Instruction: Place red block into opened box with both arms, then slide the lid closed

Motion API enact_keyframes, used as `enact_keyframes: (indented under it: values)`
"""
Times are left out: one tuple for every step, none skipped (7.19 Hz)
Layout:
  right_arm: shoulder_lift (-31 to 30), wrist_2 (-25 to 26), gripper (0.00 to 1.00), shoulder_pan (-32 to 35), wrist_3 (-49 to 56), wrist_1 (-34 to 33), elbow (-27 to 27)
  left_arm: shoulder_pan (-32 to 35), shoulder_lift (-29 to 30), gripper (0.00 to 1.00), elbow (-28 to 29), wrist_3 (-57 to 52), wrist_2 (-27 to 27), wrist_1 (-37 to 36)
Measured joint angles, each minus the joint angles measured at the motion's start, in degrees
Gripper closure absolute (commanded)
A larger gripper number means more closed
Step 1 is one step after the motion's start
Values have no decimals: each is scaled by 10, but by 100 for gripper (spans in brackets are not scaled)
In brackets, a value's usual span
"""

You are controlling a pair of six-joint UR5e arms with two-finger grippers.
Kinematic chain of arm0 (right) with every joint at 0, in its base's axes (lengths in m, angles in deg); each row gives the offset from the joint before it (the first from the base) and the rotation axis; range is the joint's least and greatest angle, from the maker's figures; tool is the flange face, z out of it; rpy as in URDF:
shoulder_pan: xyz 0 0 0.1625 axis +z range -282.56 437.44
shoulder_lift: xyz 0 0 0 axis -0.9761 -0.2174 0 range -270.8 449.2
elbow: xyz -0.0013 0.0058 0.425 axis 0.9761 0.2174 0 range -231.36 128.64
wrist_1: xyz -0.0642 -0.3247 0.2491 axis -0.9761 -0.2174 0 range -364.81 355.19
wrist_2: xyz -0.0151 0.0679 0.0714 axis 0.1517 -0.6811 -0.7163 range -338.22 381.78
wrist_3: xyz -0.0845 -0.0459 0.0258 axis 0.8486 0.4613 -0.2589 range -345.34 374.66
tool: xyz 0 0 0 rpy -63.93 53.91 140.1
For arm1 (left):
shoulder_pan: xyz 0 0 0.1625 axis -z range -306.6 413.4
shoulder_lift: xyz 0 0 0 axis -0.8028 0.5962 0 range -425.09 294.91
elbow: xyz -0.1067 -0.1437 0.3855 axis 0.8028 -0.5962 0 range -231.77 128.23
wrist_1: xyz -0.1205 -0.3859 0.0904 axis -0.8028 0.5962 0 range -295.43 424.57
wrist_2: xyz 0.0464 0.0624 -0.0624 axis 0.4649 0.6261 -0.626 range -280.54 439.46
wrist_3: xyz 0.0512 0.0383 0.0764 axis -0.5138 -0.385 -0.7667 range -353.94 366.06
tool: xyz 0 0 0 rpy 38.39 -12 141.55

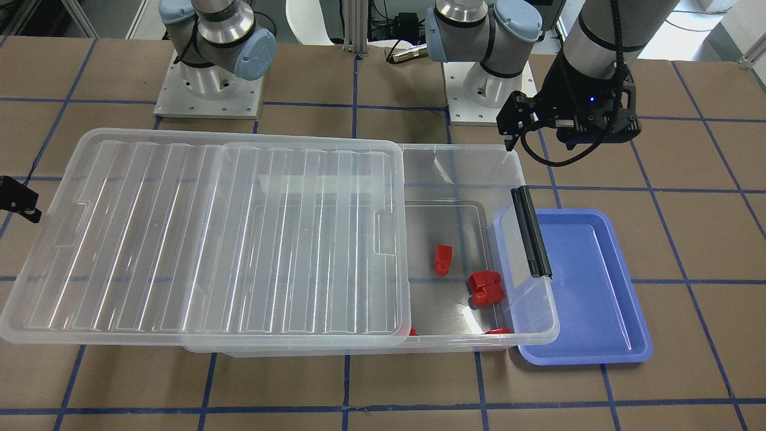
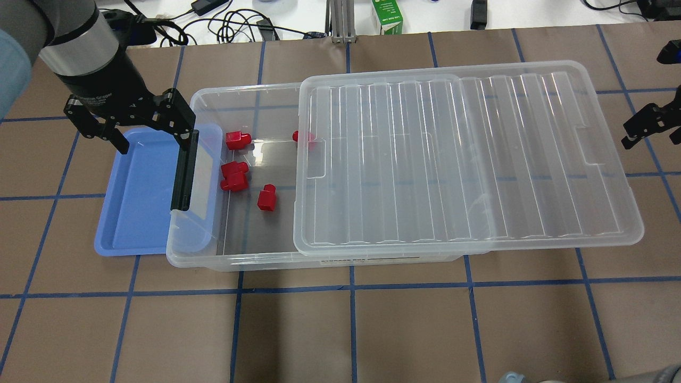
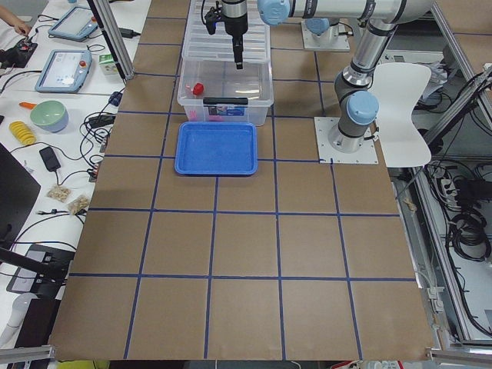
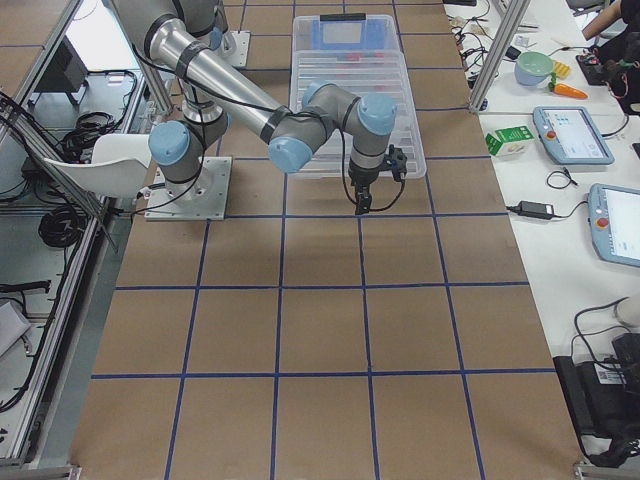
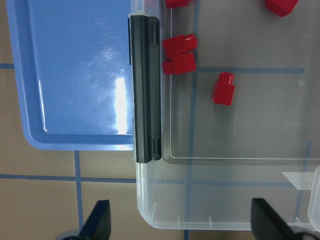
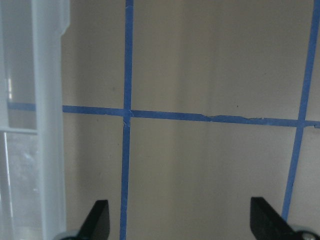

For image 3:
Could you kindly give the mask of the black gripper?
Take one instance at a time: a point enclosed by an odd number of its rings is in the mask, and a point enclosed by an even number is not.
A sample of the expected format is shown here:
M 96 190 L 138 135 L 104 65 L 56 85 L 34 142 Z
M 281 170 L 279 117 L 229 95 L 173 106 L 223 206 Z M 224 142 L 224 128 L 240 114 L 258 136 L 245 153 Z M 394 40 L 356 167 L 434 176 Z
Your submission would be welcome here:
M 248 31 L 248 8 L 246 0 L 216 1 L 203 16 L 203 24 L 209 35 L 216 32 L 216 24 L 224 23 L 224 29 L 232 37 L 234 63 L 237 70 L 243 69 L 243 35 Z

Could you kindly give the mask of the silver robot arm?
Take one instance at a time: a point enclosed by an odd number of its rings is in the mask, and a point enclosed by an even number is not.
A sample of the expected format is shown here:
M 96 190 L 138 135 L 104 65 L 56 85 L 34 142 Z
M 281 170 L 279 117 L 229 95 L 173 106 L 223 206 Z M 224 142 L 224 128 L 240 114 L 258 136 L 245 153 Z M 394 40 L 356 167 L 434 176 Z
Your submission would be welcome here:
M 305 25 L 313 35 L 321 37 L 327 32 L 337 31 L 339 21 L 339 18 L 308 18 Z
M 364 134 L 376 118 L 377 99 L 368 91 L 374 69 L 399 24 L 418 19 L 431 1 L 259 1 L 257 8 L 266 25 L 286 19 L 356 18 L 365 30 L 351 63 L 336 77 L 334 87 L 341 117 L 329 134 L 335 150 L 347 154 L 359 150 Z

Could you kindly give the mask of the person hand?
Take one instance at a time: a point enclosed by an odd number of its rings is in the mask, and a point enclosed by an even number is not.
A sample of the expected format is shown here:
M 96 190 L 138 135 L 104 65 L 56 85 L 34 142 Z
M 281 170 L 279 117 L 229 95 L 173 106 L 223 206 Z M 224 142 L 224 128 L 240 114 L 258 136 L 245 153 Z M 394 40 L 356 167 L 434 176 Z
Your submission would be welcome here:
M 19 35 L 27 36 L 32 27 L 21 20 L 17 15 L 8 10 L 5 6 L 0 6 L 0 17 L 3 22 L 13 27 Z

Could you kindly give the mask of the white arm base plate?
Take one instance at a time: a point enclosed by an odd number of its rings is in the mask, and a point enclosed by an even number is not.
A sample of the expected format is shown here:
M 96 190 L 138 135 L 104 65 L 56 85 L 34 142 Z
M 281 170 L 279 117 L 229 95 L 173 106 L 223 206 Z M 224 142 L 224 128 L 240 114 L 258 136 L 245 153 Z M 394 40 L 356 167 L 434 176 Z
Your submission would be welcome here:
M 321 163 L 377 165 L 374 139 L 368 128 L 359 138 L 344 136 L 338 127 L 337 117 L 315 117 L 318 157 Z
M 305 20 L 301 22 L 302 37 L 304 49 L 310 51 L 327 51 L 327 52 L 349 52 L 350 45 L 348 36 L 350 30 L 344 24 L 339 22 L 337 31 L 331 31 L 323 34 L 321 37 L 313 35 L 308 31 Z

